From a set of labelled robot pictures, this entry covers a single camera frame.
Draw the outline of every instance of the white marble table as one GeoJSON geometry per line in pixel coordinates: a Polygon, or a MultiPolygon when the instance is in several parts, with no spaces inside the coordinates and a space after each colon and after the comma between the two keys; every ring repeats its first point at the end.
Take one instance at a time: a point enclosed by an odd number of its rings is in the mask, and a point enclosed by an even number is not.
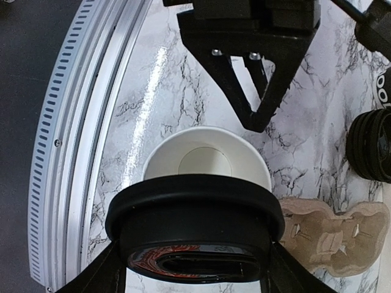
{"type": "MultiPolygon", "coordinates": [[[[255,146],[272,174],[278,198],[319,198],[335,212],[361,201],[380,201],[381,184],[360,179],[345,158],[353,119],[373,109],[374,76],[386,60],[354,38],[354,22],[329,0],[322,1],[317,35],[280,109],[262,134],[240,125],[226,97],[181,43],[176,13],[153,0],[134,47],[109,127],[96,187],[88,260],[109,243],[104,220],[117,192],[141,180],[142,166],[167,136],[192,126],[231,130],[255,146]]],[[[365,10],[370,1],[356,3],[365,10]]],[[[259,100],[243,62],[233,64],[253,105],[259,100]]],[[[367,272],[333,278],[315,275],[337,292],[376,292],[379,261],[367,272]]],[[[128,272],[127,292],[260,292],[258,283],[189,286],[128,272]]]]}

